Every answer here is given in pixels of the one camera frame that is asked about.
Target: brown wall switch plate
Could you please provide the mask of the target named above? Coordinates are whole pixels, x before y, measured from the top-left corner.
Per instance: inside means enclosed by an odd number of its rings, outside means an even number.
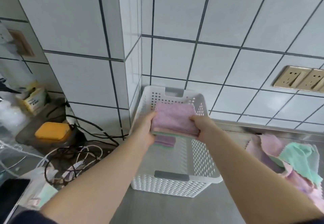
[[[311,70],[310,68],[287,66],[275,81],[273,87],[295,89]]]
[[[297,89],[308,91],[319,91],[324,85],[324,70],[313,69],[301,83]]]
[[[29,43],[27,42],[24,34],[17,30],[8,30],[12,38],[14,39],[14,44],[17,46],[17,53],[24,56],[33,57],[34,52],[31,49]]]

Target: person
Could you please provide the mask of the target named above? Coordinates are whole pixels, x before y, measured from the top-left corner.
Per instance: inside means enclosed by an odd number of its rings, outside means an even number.
[[[146,115],[109,156],[60,190],[40,213],[26,211],[13,224],[109,223],[143,156],[154,143],[156,112]],[[315,223],[323,214],[308,197],[237,145],[207,116],[190,117],[247,224]]]

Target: folded purple cloth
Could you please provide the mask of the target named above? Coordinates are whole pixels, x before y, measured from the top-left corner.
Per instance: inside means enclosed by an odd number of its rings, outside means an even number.
[[[173,136],[167,136],[167,135],[157,135],[154,143],[160,144],[163,146],[174,147],[174,145],[176,144],[176,138]]]
[[[157,111],[157,115],[152,120],[152,131],[194,138],[198,137],[200,130],[189,119],[190,116],[196,115],[195,108],[192,104],[157,103],[155,110]]]

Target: gold electrical outlet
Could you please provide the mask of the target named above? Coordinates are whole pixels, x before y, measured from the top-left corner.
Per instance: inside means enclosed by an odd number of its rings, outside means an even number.
[[[287,66],[273,87],[295,89],[311,70],[310,68]]]
[[[319,91],[324,85],[324,70],[313,69],[307,77],[298,84],[297,89]]]

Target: basket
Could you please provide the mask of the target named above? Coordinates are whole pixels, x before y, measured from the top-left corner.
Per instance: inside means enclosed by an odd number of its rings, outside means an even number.
[[[198,115],[208,116],[202,94],[195,91],[146,86],[134,121],[155,109],[156,103],[192,103]],[[223,180],[208,149],[195,139],[176,137],[173,148],[153,144],[131,182],[135,190],[195,197],[211,183]]]

